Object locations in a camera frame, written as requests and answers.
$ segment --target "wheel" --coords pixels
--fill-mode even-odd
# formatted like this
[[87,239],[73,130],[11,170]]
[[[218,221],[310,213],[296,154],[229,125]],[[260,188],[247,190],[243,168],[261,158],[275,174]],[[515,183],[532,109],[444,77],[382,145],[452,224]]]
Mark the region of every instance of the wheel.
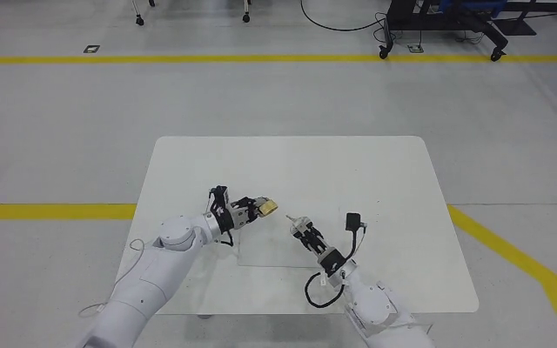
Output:
[[492,62],[497,62],[498,60],[500,60],[502,55],[503,55],[503,51],[498,50],[498,49],[494,49],[493,53],[491,54],[491,61]]
[[389,52],[386,49],[381,49],[379,51],[379,58],[385,59],[389,55]]

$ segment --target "white table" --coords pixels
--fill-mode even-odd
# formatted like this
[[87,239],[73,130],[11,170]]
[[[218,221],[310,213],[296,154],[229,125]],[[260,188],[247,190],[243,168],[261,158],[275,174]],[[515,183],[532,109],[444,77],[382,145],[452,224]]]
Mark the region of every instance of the white table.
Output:
[[[288,213],[309,216],[344,255],[348,211],[369,224],[356,255],[365,277],[383,280],[413,312],[472,312],[478,297],[431,160],[419,137],[162,137],[144,181],[128,243],[152,240],[161,221],[195,216],[208,190],[231,200],[267,196],[270,217],[234,234],[239,248],[204,248],[160,314],[339,313],[305,300],[315,257],[289,234]],[[126,248],[118,275],[135,251]],[[334,296],[319,281],[314,301]]]

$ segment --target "small object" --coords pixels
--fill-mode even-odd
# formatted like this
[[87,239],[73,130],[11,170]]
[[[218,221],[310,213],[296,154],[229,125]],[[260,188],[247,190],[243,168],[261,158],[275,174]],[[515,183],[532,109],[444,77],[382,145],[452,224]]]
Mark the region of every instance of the small object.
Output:
[[279,206],[272,199],[269,199],[259,207],[259,211],[261,212],[261,215],[263,217],[266,217],[267,215],[277,210],[278,207]]
[[88,44],[87,47],[85,47],[84,53],[97,53],[100,47],[100,44]]
[[421,44],[408,44],[408,50],[410,53],[424,53],[424,48],[421,47]]
[[357,212],[346,213],[346,227],[345,230],[355,232],[361,227],[361,216]]
[[387,48],[383,45],[381,45],[379,47],[380,51],[379,51],[379,58],[381,59],[385,59],[388,55],[389,55],[389,51],[387,50]]
[[506,55],[505,52],[503,52],[502,50],[495,47],[493,49],[493,53],[491,54],[491,61],[492,62],[497,62],[501,58],[501,56],[505,56],[505,55]]

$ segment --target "yellow floor stripe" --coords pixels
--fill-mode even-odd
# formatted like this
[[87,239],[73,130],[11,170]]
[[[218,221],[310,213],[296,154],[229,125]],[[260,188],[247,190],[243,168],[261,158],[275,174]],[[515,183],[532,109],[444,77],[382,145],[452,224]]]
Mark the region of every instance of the yellow floor stripe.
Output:
[[[0,64],[184,64],[280,62],[491,63],[482,55],[236,55],[236,56],[45,56],[0,57]],[[498,63],[557,63],[555,55],[504,56]]]
[[[448,205],[453,223],[537,279],[557,313],[557,275],[505,239]],[[135,204],[0,204],[0,220],[129,220]]]
[[464,232],[479,240],[483,245],[498,253],[506,261],[514,264],[540,282],[557,313],[557,275],[543,264],[534,260],[523,251],[508,243],[486,227],[471,219],[457,208],[448,205],[453,223]]
[[129,220],[135,204],[0,204],[0,220]]

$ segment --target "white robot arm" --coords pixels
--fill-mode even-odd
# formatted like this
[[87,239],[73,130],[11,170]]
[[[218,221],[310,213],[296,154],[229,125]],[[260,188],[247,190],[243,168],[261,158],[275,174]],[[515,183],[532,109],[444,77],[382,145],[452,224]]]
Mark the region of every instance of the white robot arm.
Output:
[[225,186],[211,190],[210,211],[194,218],[173,217],[161,224],[159,237],[119,280],[114,292],[75,347],[131,348],[149,319],[176,293],[204,245],[277,209],[266,197],[229,203]]
[[359,214],[346,214],[346,230],[353,234],[352,250],[346,258],[326,243],[308,217],[289,218],[292,220],[291,234],[315,254],[329,284],[339,291],[331,301],[315,304],[308,294],[308,287],[319,275],[316,273],[305,284],[305,296],[310,305],[325,308],[344,293],[347,299],[345,313],[368,347],[435,348],[433,341],[416,324],[412,314],[404,308],[390,288],[381,282],[375,286],[362,282],[358,265],[352,259],[357,250],[356,233],[360,227],[367,227],[360,222]]

